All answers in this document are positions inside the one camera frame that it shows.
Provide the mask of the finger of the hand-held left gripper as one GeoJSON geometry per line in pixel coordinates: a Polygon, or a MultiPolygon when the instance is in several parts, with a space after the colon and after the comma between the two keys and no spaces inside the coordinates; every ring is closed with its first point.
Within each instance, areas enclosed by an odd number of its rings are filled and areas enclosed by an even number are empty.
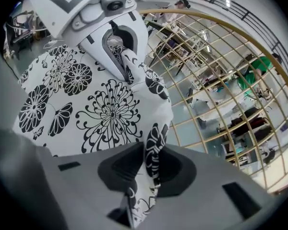
{"type": "Polygon", "coordinates": [[[148,30],[138,11],[125,13],[110,21],[114,36],[122,41],[124,48],[132,50],[144,60],[148,42],[148,30]]]}
{"type": "Polygon", "coordinates": [[[118,80],[128,80],[121,56],[130,48],[130,29],[127,26],[106,23],[90,33],[80,46],[118,80]]]}

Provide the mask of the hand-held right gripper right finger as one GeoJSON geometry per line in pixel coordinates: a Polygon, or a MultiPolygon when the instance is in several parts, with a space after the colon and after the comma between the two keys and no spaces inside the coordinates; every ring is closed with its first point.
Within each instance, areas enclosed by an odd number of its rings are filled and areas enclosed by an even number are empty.
{"type": "Polygon", "coordinates": [[[146,230],[254,230],[281,204],[249,175],[218,157],[167,145],[160,155],[165,174],[146,230]]]}

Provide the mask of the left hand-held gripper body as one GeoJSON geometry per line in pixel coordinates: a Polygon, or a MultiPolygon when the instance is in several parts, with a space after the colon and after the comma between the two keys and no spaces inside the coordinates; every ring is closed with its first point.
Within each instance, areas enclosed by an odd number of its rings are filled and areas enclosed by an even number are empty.
{"type": "Polygon", "coordinates": [[[71,46],[109,21],[136,9],[135,0],[29,0],[54,37],[71,46]]]}

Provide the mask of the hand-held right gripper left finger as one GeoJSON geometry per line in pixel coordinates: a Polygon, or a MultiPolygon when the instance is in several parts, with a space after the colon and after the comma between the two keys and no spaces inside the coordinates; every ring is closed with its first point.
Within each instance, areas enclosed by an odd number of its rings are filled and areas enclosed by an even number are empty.
{"type": "Polygon", "coordinates": [[[0,184],[44,230],[131,230],[131,187],[141,143],[54,157],[46,147],[0,129],[0,184]]]}

